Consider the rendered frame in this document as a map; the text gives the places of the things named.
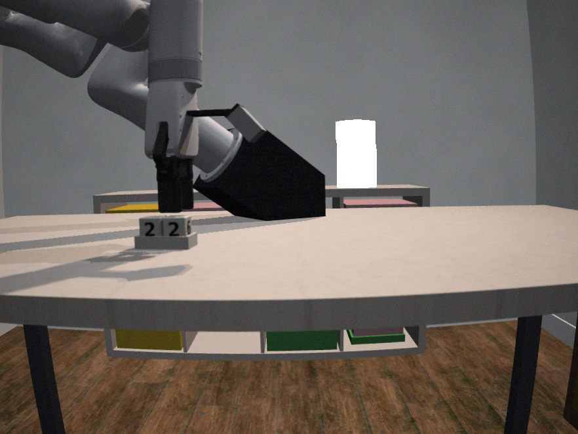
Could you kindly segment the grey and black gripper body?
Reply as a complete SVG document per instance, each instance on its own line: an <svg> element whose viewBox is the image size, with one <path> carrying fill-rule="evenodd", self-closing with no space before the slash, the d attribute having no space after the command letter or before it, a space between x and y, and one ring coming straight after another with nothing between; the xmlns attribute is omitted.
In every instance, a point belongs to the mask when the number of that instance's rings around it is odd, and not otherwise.
<svg viewBox="0 0 578 434"><path fill-rule="evenodd" d="M188 116L187 111L198 110L196 89L202 87L202 81L159 79L149 82L147 87L145 155L153 159L160 124L166 121L169 137L166 156L175 154L178 158L194 158L199 149L198 117Z"/></svg>

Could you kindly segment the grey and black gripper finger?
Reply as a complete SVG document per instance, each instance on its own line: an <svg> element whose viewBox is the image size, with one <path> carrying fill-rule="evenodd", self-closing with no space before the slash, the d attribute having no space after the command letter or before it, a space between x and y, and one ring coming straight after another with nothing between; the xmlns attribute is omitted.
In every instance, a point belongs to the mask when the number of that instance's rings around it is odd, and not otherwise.
<svg viewBox="0 0 578 434"><path fill-rule="evenodd" d="M168 141L168 123L164 121L160 124L153 150L157 169L158 207L160 213L180 213L183 210L182 182L179 182L180 158L166 156Z"/></svg>
<svg viewBox="0 0 578 434"><path fill-rule="evenodd" d="M180 158L179 182L182 182L182 208L192 209L193 202L193 160L194 158Z"/></svg>

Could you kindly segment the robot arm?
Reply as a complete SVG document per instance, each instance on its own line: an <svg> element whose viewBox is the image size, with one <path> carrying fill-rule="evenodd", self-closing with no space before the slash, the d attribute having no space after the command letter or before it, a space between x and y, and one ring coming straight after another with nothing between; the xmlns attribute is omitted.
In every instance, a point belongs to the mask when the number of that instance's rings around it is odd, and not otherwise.
<svg viewBox="0 0 578 434"><path fill-rule="evenodd" d="M202 0L0 0L0 45L77 78L112 44L88 80L88 95L145 131L147 77L147 84L202 81L202 21ZM199 117L193 165L204 182L229 166L243 137L255 143L267 132L240 104L187 115ZM235 128L226 130L213 116L225 116Z"/></svg>

